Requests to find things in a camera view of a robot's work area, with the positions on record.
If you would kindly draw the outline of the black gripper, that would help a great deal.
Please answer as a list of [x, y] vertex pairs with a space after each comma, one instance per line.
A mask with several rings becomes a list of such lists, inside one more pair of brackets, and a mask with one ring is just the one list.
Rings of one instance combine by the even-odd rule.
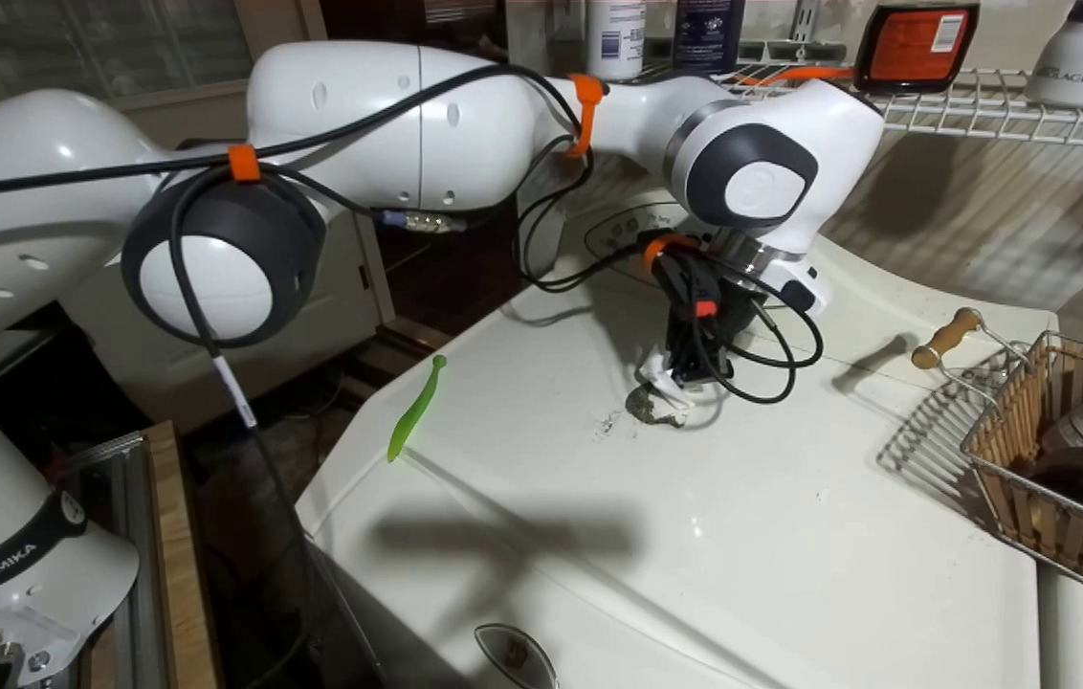
[[730, 379], [726, 340], [756, 321], [757, 298], [722, 281], [699, 249], [676, 243], [652, 247], [652, 276], [669, 304], [668, 354], [675, 379]]

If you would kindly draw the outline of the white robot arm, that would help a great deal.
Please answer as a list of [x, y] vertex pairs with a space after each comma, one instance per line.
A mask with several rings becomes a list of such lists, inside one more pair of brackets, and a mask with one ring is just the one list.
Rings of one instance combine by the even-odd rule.
[[618, 155], [707, 236], [652, 243], [669, 347], [720, 354], [749, 293], [813, 305], [823, 224], [878, 156], [884, 115], [809, 82], [745, 99], [703, 76], [602, 86], [401, 41], [286, 41], [247, 91], [248, 136], [162, 150], [69, 88], [0, 99], [0, 330], [114, 258], [165, 333], [225, 354], [286, 330], [312, 298], [323, 231], [349, 210], [488, 210], [568, 150]]

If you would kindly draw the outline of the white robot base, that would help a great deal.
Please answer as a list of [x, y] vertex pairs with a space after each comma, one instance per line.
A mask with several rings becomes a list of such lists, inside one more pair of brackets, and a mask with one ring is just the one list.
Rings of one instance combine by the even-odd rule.
[[0, 689], [65, 673], [136, 583], [137, 550], [0, 433]]

